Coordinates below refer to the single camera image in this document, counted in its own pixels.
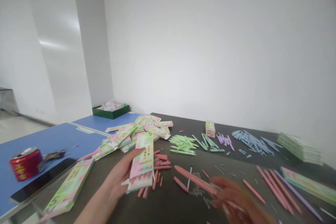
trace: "smartphone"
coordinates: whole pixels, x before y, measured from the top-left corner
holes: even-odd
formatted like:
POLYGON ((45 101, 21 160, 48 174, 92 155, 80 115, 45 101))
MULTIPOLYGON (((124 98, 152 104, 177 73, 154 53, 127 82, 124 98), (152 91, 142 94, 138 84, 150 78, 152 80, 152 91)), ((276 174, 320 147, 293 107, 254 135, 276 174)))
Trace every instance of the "smartphone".
POLYGON ((22 203, 26 201, 28 198, 33 196, 43 187, 48 185, 53 179, 61 175, 63 172, 67 171, 71 168, 74 164, 76 164, 77 160, 72 158, 66 158, 40 177, 34 179, 28 185, 14 193, 10 198, 14 200, 16 203, 22 203))

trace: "tiled floor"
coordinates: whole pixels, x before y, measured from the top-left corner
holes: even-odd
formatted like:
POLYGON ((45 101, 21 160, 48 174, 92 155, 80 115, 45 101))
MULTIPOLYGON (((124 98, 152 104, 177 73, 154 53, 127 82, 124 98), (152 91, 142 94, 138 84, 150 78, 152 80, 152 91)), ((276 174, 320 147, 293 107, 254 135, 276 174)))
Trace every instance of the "tiled floor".
MULTIPOLYGON (((46 128, 48 128, 48 126, 12 115, 6 111, 0 111, 0 144, 46 128)), ((39 223, 39 218, 37 214, 33 214, 23 224, 36 223, 39 223)))

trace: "dark gray table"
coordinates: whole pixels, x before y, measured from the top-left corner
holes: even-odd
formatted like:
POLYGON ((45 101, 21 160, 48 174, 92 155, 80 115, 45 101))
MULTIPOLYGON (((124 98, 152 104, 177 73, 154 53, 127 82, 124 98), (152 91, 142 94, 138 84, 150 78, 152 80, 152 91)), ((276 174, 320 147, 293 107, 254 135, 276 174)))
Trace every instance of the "dark gray table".
MULTIPOLYGON (((174 127, 170 128, 171 133, 179 134, 180 130, 184 130, 183 135, 191 136, 194 134, 196 137, 201 137, 201 132, 204 132, 204 122, 190 120, 185 118, 172 117, 161 114, 154 114, 161 117, 162 120, 172 120, 174 127)), ((231 132, 241 129, 237 127, 215 125, 216 131, 223 134, 230 134, 231 132)), ((248 130, 255 137, 263 136, 269 140, 275 141, 277 134, 267 133, 262 131, 248 130)), ((244 148, 237 140, 232 139, 233 145, 236 149, 244 148)), ((300 202, 296 199, 299 206, 303 209, 304 215, 299 216, 297 213, 295 216, 291 216, 289 212, 284 210, 278 203, 277 199, 271 193, 261 176, 256 172, 255 164, 268 167, 278 168, 279 166, 287 167, 295 172, 301 173, 309 178, 317 180, 323 184, 335 188, 335 171, 329 166, 323 167, 304 164, 291 155, 286 150, 282 150, 280 154, 272 156, 260 156, 259 154, 252 153, 252 158, 246 159, 244 155, 238 151, 232 152, 229 156, 223 153, 210 153, 201 150, 196 150, 196 156, 186 156, 183 154, 176 154, 169 152, 170 143, 162 140, 158 140, 154 144, 154 149, 161 149, 163 154, 167 154, 172 165, 179 165, 189 170, 191 163, 193 163, 193 172, 199 172, 202 179, 206 180, 202 174, 202 170, 205 170, 210 176, 224 176, 230 178, 242 186, 242 179, 246 179, 259 194, 266 201, 266 205, 262 204, 267 211, 276 219, 281 220, 282 223, 306 223, 315 224, 320 223, 300 202), (225 164, 224 175, 217 171, 213 165, 225 164), (233 177, 230 173, 236 174, 238 177, 233 177), (271 208, 272 204, 278 213, 275 213, 271 208)), ((103 183, 104 179, 111 171, 113 166, 124 156, 121 151, 114 152, 101 160, 98 160, 83 186, 83 189, 69 213, 65 213, 58 217, 55 217, 53 221, 55 223, 73 223, 83 210, 89 199, 93 196, 99 186, 103 183)), ((137 192, 125 195, 119 201, 115 211, 108 223, 206 223, 209 221, 214 223, 225 223, 226 218, 224 214, 211 208, 207 209, 203 198, 187 195, 182 191, 173 181, 173 177, 177 176, 183 183, 187 183, 187 180, 176 172, 175 169, 165 170, 161 172, 163 176, 163 187, 157 188, 154 192, 150 190, 147 199, 138 199, 137 192)), ((52 196, 60 187, 62 181, 55 184, 51 189, 46 190, 43 196, 35 201, 35 206, 39 209, 44 209, 49 203, 52 196)), ((190 190, 194 188, 194 184, 191 183, 190 190)), ((298 191, 308 200, 316 210, 320 213, 325 223, 335 223, 335 221, 329 216, 325 215, 319 210, 319 207, 329 211, 331 214, 336 215, 336 207, 310 195, 300 189, 298 191)))

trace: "table surface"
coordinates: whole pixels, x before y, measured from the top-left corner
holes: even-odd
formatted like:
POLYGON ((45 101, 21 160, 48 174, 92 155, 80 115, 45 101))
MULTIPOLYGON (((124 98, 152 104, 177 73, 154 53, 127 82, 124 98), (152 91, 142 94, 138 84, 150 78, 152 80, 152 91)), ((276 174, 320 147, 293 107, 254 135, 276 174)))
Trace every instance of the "table surface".
MULTIPOLYGON (((155 116, 158 116, 162 119, 162 121, 170 121, 172 120, 174 123, 174 127, 169 128, 172 135, 181 134, 187 135, 191 137, 191 135, 195 135, 198 138, 201 138, 201 132, 205 130, 205 122, 173 117, 169 115, 162 115, 152 113, 155 116)), ((89 117, 86 118, 87 121, 94 121, 97 124, 97 118, 89 117)), ((105 121, 103 127, 100 129, 105 130, 107 127, 117 126, 117 124, 111 124, 110 121, 105 121)), ((240 127, 233 127, 228 125, 220 125, 215 124, 216 132, 220 132, 224 135, 230 135, 235 130, 247 130, 255 137, 259 138, 260 136, 265 137, 273 142, 276 142, 278 134, 257 131, 252 129, 245 129, 240 127)), ((288 212, 284 211, 282 207, 279 205, 277 200, 272 195, 271 191, 266 187, 266 184, 262 180, 262 178, 255 172, 255 164, 260 166, 264 166, 267 168, 272 168, 279 170, 280 166, 284 166, 294 172, 300 173, 306 177, 309 177, 313 180, 316 180, 322 184, 325 184, 331 188, 336 187, 336 171, 333 170, 328 165, 316 166, 312 164, 303 163, 290 152, 285 149, 281 149, 280 153, 275 153, 275 156, 261 156, 257 153, 252 152, 252 157, 246 159, 246 156, 238 152, 239 148, 247 149, 244 144, 240 141, 233 139, 233 146, 235 147, 235 152, 230 150, 228 147, 224 147, 223 145, 220 148, 224 148, 224 153, 210 153, 205 152, 203 149, 197 149, 197 156, 185 156, 181 154, 170 153, 168 151, 170 144, 167 141, 157 141, 154 144, 154 149, 163 148, 162 151, 164 154, 169 155, 169 160, 172 161, 173 165, 180 165, 186 169, 190 168, 190 164, 193 163, 194 171, 201 172, 202 169, 205 169, 209 175, 221 175, 217 170, 215 170, 212 166, 219 165, 221 163, 225 163, 226 174, 225 177, 228 177, 232 180, 235 180, 241 183, 241 180, 244 178, 242 174, 239 174, 239 171, 246 173, 246 178, 251 185, 261 194, 261 196, 268 203, 265 207, 266 209, 276 218, 278 219, 281 216, 280 220, 283 223, 318 223, 315 217, 305 208, 304 209, 304 217, 299 217, 295 215, 292 217, 288 212), (232 177, 228 172, 234 172, 238 175, 238 178, 232 177), (253 181, 256 178, 260 185, 256 185, 253 181), (278 210, 278 215, 275 215, 274 211, 270 208, 269 203, 272 203, 274 207, 278 210)), ((73 223, 77 218, 81 210, 85 207, 86 203, 95 193, 95 191, 99 188, 99 186, 104 181, 107 174, 113 168, 113 166, 124 156, 124 153, 121 151, 116 151, 101 160, 98 160, 84 184, 82 192, 79 195, 79 198, 76 201, 73 209, 66 214, 60 215, 54 218, 54 221, 57 223, 73 223)), ((160 189, 161 192, 153 193, 150 192, 146 204, 143 204, 141 199, 137 199, 136 193, 133 192, 129 195, 125 195, 120 202, 118 203, 113 215, 111 216, 109 222, 110 223, 146 223, 146 222, 195 222, 195 223, 205 223, 205 221, 209 221, 210 223, 217 223, 219 221, 222 222, 224 216, 220 211, 216 211, 215 209, 207 210, 204 205, 202 198, 193 198, 192 196, 184 194, 182 191, 179 191, 179 188, 175 186, 172 181, 173 176, 178 176, 182 182, 186 182, 181 176, 177 175, 177 172, 172 169, 170 171, 162 172, 164 175, 163 184, 167 185, 167 187, 163 187, 160 189), (167 217, 167 211, 170 211, 171 214, 167 217)), ((50 201, 54 193, 57 191, 61 182, 57 183, 54 187, 49 189, 43 194, 43 197, 37 199, 37 204, 41 209, 44 209, 46 204, 50 201)), ((304 192, 303 190, 297 189, 313 206, 317 209, 317 211, 321 214, 322 218, 326 223, 334 223, 333 220, 328 217, 326 214, 321 212, 318 209, 322 207, 323 209, 329 211, 333 215, 336 215, 336 208, 317 197, 304 192)))
MULTIPOLYGON (((193 172, 198 172, 201 178, 208 181, 202 170, 205 170, 209 176, 224 176, 229 178, 242 187, 246 188, 242 182, 243 179, 247 180, 253 188, 259 192, 262 198, 266 201, 266 205, 260 203, 278 222, 282 223, 306 223, 317 224, 320 223, 298 200, 298 205, 303 209, 304 214, 300 216, 298 213, 292 216, 286 211, 271 193, 264 180, 255 169, 255 165, 228 158, 226 156, 215 155, 210 152, 196 150, 196 156, 187 156, 177 153, 171 153, 170 143, 158 140, 154 143, 154 150, 161 149, 162 154, 168 155, 168 159, 173 165, 179 165, 186 170, 190 169, 193 164, 193 172), (223 167, 225 171, 222 174, 216 170, 213 165, 225 164, 223 167), (277 213, 271 207, 271 204, 276 209, 277 213)), ((82 191, 73 206, 72 210, 68 213, 59 215, 53 218, 55 223, 70 224, 73 223, 78 215, 81 213, 87 202, 94 195, 97 189, 105 180, 108 173, 116 163, 125 154, 121 151, 116 151, 106 157, 95 162, 90 175, 85 182, 82 191)), ((187 184, 187 179, 179 174, 174 168, 170 170, 162 170, 163 177, 162 188, 156 187, 156 190, 149 190, 147 199, 137 198, 138 192, 131 192, 124 195, 118 202, 113 214, 107 223, 206 223, 209 221, 212 224, 227 223, 224 213, 220 210, 207 208, 204 199, 201 196, 195 197, 186 194, 176 183, 173 177, 178 177, 182 183, 187 184)), ((39 197, 34 203, 40 209, 44 209, 49 203, 52 196, 60 187, 62 181, 55 184, 52 188, 44 192, 42 197, 39 197)), ((190 191, 195 188, 193 182, 190 183, 190 191)), ((330 204, 298 189, 298 191, 309 201, 318 206, 328 210, 330 213, 336 210, 330 204)), ((208 193, 204 194, 206 199, 211 199, 208 193)), ((331 218, 321 214, 325 223, 334 223, 331 218)))
POLYGON ((76 124, 79 124, 79 125, 82 125, 84 127, 91 128, 94 130, 98 130, 101 132, 105 132, 105 130, 110 127, 133 123, 139 116, 142 116, 142 114, 126 113, 112 120, 112 119, 108 119, 104 117, 90 115, 88 117, 84 117, 82 119, 74 121, 73 123, 76 123, 76 124))
MULTIPOLYGON (((186 135, 188 137, 192 137, 193 134, 197 139, 202 139, 201 132, 205 132, 205 122, 204 121, 198 121, 198 120, 192 120, 192 119, 186 119, 181 117, 174 117, 170 115, 163 115, 163 114, 157 114, 152 113, 154 116, 158 116, 162 119, 162 121, 173 121, 174 127, 169 128, 171 135, 186 135)), ((292 170, 296 173, 299 173, 305 177, 311 178, 317 182, 320 182, 328 187, 332 187, 336 189, 336 171, 331 168, 330 166, 324 164, 323 166, 318 166, 314 164, 308 164, 302 162, 300 159, 298 159, 296 156, 294 156, 291 152, 286 150, 285 148, 280 148, 280 153, 275 152, 274 157, 267 155, 267 156, 261 156, 258 153, 248 151, 248 154, 251 154, 252 157, 249 159, 246 159, 246 155, 241 154, 238 149, 242 150, 248 150, 247 146, 243 144, 242 142, 236 140, 235 138, 231 137, 231 133, 237 130, 246 130, 256 138, 260 139, 260 137, 264 137, 272 142, 277 142, 278 134, 277 133, 271 133, 271 132, 265 132, 265 131, 259 131, 254 129, 247 129, 242 127, 235 127, 235 126, 229 126, 229 125, 222 125, 222 124, 216 124, 215 123, 215 129, 216 133, 219 132, 223 134, 224 136, 229 135, 233 144, 233 147, 235 149, 235 152, 230 150, 229 147, 225 147, 224 145, 221 145, 221 149, 225 149, 224 153, 216 152, 215 155, 221 155, 225 156, 228 151, 230 151, 229 158, 253 163, 255 165, 261 165, 261 166, 267 166, 268 168, 272 169, 279 169, 281 166, 288 168, 289 170, 292 170)))
POLYGON ((47 162, 47 168, 33 179, 17 182, 9 161, 15 153, 21 152, 27 148, 37 147, 41 150, 42 155, 50 152, 67 149, 67 158, 81 158, 101 145, 102 140, 106 137, 97 133, 84 133, 76 129, 77 127, 64 123, 51 128, 3 143, 0 145, 0 216, 10 211, 17 204, 10 200, 10 196, 29 184, 33 179, 41 176, 63 159, 52 160, 47 162))

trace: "hand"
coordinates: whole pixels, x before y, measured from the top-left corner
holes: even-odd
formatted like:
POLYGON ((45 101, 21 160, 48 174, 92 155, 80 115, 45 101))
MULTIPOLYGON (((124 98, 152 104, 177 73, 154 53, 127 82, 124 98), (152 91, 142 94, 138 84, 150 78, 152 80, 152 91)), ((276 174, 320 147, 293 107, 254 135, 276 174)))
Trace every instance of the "hand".
POLYGON ((134 149, 126 156, 124 156, 110 171, 109 175, 105 179, 104 184, 112 188, 111 196, 113 196, 117 200, 127 190, 127 185, 121 185, 121 183, 124 182, 129 177, 133 158, 140 155, 144 151, 144 149, 145 148, 134 149))
POLYGON ((223 177, 212 177, 210 181, 222 188, 211 203, 224 211, 230 224, 276 224, 272 216, 237 183, 223 177))

